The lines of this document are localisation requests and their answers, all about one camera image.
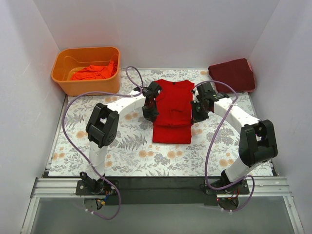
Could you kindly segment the red t shirt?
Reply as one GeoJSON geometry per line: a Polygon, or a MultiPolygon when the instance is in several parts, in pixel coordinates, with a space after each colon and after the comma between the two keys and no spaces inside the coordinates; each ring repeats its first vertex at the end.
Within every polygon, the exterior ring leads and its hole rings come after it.
{"type": "Polygon", "coordinates": [[[159,115],[153,122],[154,143],[190,144],[192,105],[195,86],[189,80],[178,82],[157,80],[161,92],[156,98],[159,115]]]}

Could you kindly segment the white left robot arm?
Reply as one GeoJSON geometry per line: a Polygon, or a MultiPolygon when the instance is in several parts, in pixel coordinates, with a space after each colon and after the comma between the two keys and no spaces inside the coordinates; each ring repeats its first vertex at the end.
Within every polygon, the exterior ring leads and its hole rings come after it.
{"type": "Polygon", "coordinates": [[[144,95],[132,91],[130,97],[121,98],[107,105],[98,103],[94,107],[86,127],[90,146],[88,159],[91,162],[86,170],[91,178],[87,183],[87,189],[91,194],[98,195],[103,191],[104,184],[99,178],[105,174],[108,146],[117,136],[119,119],[142,107],[148,113],[148,120],[154,121],[158,115],[155,101],[157,96],[158,93],[144,95]]]}

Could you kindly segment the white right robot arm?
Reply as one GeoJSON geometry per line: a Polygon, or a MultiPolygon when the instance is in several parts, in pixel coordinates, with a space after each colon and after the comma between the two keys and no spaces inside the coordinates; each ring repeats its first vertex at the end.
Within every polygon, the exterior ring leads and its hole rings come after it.
{"type": "Polygon", "coordinates": [[[220,187],[227,194],[238,188],[238,182],[249,172],[278,154],[274,125],[270,120],[259,120],[235,105],[228,95],[196,95],[192,117],[196,122],[208,118],[212,112],[222,117],[239,133],[238,158],[221,173],[220,187]]]}

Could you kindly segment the folded dark maroon t shirt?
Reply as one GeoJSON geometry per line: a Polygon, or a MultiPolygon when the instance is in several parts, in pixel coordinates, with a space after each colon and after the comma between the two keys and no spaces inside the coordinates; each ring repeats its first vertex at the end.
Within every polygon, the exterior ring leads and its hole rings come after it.
{"type": "Polygon", "coordinates": [[[255,90],[254,73],[249,69],[246,58],[210,65],[208,73],[212,80],[223,82],[236,92],[255,90]]]}

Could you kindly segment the floral patterned table mat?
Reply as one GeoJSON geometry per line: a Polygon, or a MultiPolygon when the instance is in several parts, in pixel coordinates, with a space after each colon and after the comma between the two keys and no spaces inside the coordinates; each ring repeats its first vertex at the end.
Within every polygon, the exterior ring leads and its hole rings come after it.
{"type": "MultiPolygon", "coordinates": [[[[48,166],[49,176],[78,176],[88,162],[89,140],[86,124],[94,106],[117,100],[116,96],[70,97],[65,126],[61,127],[54,155],[48,166]]],[[[221,117],[210,114],[208,120],[191,128],[187,145],[152,142],[153,125],[136,109],[118,123],[117,136],[105,159],[107,176],[202,176],[208,165],[211,176],[219,176],[238,158],[239,133],[221,117]]]]}

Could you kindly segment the folded pink t shirt underneath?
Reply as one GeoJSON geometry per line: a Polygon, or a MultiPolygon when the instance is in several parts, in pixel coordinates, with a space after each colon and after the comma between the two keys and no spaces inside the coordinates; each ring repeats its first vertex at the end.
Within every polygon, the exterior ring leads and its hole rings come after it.
{"type": "Polygon", "coordinates": [[[247,62],[248,66],[249,66],[249,69],[253,72],[253,69],[252,69],[252,66],[249,62],[247,62]]]}

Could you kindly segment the orange t shirt in basin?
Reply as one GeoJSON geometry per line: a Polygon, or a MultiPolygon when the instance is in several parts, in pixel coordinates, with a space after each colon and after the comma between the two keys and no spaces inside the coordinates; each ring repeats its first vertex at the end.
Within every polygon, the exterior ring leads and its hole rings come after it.
{"type": "Polygon", "coordinates": [[[96,80],[96,79],[109,79],[117,72],[117,63],[113,60],[109,61],[106,66],[90,65],[77,72],[74,72],[71,80],[96,80]]]}

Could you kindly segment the orange plastic basin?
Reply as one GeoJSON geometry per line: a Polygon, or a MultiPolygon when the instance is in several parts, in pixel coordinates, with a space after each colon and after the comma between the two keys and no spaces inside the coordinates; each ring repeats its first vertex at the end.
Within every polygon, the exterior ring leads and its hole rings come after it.
{"type": "Polygon", "coordinates": [[[117,93],[120,88],[120,51],[112,46],[70,48],[61,51],[54,63],[51,78],[65,94],[78,96],[86,92],[117,93]],[[117,71],[108,79],[71,80],[72,75],[90,65],[107,66],[110,61],[117,64],[117,71]]]}

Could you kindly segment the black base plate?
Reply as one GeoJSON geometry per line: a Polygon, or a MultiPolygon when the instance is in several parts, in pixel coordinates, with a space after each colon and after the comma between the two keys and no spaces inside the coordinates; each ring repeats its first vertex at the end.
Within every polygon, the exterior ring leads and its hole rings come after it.
{"type": "Polygon", "coordinates": [[[202,176],[108,176],[114,186],[83,176],[77,182],[76,195],[88,198],[100,198],[108,195],[106,205],[142,205],[142,204],[202,204],[218,205],[218,197],[228,198],[238,204],[239,195],[248,195],[247,182],[214,191],[208,188],[202,176]]]}

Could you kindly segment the aluminium frame rail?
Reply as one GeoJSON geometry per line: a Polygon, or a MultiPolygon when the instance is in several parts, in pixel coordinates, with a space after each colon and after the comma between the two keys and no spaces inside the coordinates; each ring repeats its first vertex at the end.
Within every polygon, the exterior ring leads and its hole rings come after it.
{"type": "MultiPolygon", "coordinates": [[[[293,196],[284,177],[247,179],[248,195],[240,210],[218,205],[105,205],[91,213],[96,199],[76,195],[78,178],[37,179],[21,232],[23,234],[301,234],[293,196]]],[[[218,197],[218,204],[225,198],[218,197]]]]}

